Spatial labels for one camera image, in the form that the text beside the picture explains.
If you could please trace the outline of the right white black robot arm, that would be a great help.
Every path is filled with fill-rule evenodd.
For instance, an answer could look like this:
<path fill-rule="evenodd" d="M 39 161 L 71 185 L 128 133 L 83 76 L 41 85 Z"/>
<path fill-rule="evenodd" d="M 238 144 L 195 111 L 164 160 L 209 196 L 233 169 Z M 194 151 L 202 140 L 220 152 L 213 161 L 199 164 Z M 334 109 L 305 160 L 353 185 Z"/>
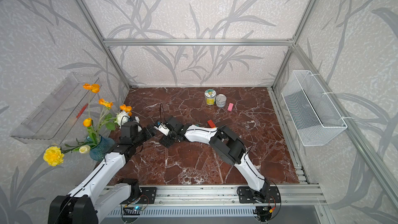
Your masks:
<path fill-rule="evenodd" d="M 225 163 L 238 169 L 248 184 L 250 198 L 261 203 L 268 200 L 269 181 L 253 165 L 240 137 L 228 127 L 203 128 L 188 124 L 173 127 L 160 123 L 155 129 L 163 134 L 161 144 L 167 148 L 181 141 L 210 145 Z"/>

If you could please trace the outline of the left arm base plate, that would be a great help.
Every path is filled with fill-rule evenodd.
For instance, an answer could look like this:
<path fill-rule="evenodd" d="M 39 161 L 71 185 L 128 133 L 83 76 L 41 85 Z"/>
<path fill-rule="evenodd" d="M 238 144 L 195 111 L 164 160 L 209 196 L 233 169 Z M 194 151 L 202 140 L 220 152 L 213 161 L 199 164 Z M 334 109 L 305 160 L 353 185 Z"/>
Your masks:
<path fill-rule="evenodd" d="M 133 188 L 131 195 L 122 203 L 123 204 L 154 204 L 157 187 L 140 187 Z"/>

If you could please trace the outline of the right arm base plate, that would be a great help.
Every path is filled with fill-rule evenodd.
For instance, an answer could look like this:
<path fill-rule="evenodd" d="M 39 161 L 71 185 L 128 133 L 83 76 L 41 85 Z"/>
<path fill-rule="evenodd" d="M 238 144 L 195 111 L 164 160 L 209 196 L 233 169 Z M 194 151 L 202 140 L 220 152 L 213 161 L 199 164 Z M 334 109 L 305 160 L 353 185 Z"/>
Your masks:
<path fill-rule="evenodd" d="M 279 204 L 281 203 L 280 192 L 276 186 L 270 186 L 268 192 L 262 195 L 249 187 L 238 187 L 237 195 L 240 203 L 267 203 Z"/>

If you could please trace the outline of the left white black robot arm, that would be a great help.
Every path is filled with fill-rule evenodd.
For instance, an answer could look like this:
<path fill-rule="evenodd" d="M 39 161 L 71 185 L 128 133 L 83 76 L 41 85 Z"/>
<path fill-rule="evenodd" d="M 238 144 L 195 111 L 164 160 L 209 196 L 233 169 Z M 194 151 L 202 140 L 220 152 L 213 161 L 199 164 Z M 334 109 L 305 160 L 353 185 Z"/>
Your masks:
<path fill-rule="evenodd" d="M 155 136 L 155 128 L 127 122 L 121 127 L 120 142 L 110 148 L 100 165 L 66 196 L 50 204 L 50 224 L 99 224 L 118 205 L 139 201 L 144 196 L 136 179 L 122 179 L 105 195 L 102 191 L 136 153 L 137 147 Z"/>

